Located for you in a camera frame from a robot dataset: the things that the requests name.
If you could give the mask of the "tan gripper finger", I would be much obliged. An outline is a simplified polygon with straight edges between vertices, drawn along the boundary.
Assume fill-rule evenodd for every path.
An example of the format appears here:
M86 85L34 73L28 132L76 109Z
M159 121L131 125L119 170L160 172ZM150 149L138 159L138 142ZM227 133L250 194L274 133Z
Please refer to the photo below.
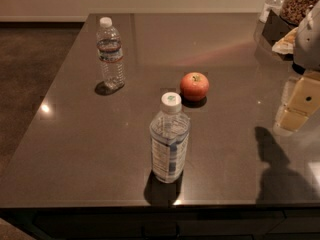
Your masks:
M320 108L320 81L310 77L290 77L283 89L276 114L278 133L297 132Z

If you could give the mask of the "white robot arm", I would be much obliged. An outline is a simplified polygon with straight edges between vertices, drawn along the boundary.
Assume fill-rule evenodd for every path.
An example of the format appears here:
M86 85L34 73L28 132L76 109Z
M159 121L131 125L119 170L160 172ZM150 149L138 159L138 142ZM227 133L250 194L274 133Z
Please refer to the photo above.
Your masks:
M320 108L320 1L300 22L293 45L293 65L300 76L285 83L273 130L290 136Z

